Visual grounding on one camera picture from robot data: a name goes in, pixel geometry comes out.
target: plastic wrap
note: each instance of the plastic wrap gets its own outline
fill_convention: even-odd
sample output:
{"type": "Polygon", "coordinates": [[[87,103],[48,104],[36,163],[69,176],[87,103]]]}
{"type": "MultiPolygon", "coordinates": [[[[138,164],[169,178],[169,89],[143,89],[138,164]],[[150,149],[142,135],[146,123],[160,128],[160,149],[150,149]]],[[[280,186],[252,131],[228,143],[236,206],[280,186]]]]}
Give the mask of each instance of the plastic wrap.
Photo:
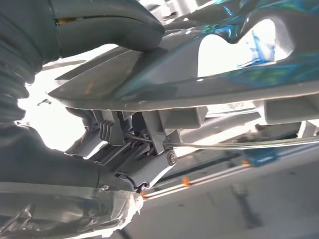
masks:
{"type": "Polygon", "coordinates": [[[82,239],[129,223],[141,195],[103,188],[0,183],[0,238],[82,239]]]}

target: orange clip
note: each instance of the orange clip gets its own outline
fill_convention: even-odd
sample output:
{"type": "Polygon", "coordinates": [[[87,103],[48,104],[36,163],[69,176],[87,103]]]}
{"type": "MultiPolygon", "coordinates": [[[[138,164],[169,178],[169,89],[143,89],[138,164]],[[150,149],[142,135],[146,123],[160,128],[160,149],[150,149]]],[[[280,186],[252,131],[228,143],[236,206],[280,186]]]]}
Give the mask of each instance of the orange clip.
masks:
{"type": "Polygon", "coordinates": [[[251,164],[248,162],[247,160],[243,160],[243,166],[243,167],[250,167],[251,164]]]}
{"type": "Polygon", "coordinates": [[[144,201],[147,199],[147,193],[145,191],[141,192],[141,196],[142,196],[143,200],[144,201]]]}
{"type": "Polygon", "coordinates": [[[182,178],[181,183],[186,188],[189,188],[189,187],[191,186],[189,178],[187,178],[187,177],[182,178]]]}

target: bolt head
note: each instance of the bolt head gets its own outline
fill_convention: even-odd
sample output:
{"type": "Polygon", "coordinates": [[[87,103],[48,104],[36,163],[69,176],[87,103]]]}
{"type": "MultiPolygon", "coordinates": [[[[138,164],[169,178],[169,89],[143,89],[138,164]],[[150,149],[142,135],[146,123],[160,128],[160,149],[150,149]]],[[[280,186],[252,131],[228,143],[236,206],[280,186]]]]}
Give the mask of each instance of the bolt head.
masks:
{"type": "Polygon", "coordinates": [[[175,154],[174,152],[172,152],[169,154],[168,161],[169,165],[173,166],[177,162],[177,155],[175,154]]]}

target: cable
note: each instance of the cable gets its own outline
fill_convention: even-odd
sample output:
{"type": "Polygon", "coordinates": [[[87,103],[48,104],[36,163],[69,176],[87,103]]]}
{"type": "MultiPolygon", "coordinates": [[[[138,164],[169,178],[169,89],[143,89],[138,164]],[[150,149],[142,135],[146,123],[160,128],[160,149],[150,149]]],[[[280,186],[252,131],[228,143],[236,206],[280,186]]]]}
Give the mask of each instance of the cable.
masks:
{"type": "MultiPolygon", "coordinates": [[[[134,139],[136,141],[144,143],[152,143],[150,139],[144,139],[136,137],[131,134],[125,134],[125,137],[134,139]]],[[[281,140],[271,140],[263,142],[249,142],[249,143],[216,143],[214,145],[199,145],[192,143],[171,143],[164,142],[165,146],[169,147],[192,147],[197,149],[209,149],[209,150],[243,150],[243,149],[254,149],[254,148],[273,148],[273,147],[286,147],[296,146],[302,144],[319,143],[319,136],[308,137],[308,138],[290,138],[281,140]]]]}

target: bolt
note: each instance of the bolt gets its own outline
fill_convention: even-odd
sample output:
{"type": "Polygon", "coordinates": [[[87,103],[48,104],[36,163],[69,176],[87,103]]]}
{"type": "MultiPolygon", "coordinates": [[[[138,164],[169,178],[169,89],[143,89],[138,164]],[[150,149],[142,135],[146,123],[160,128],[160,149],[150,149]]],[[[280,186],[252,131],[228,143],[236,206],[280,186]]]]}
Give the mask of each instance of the bolt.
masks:
{"type": "Polygon", "coordinates": [[[169,164],[171,166],[175,165],[177,162],[176,154],[175,154],[175,152],[169,153],[168,156],[168,161],[169,161],[169,164]]]}
{"type": "Polygon", "coordinates": [[[102,189],[102,191],[107,191],[109,188],[110,188],[110,186],[108,186],[108,185],[104,185],[104,186],[103,186],[101,189],[102,189]]]}

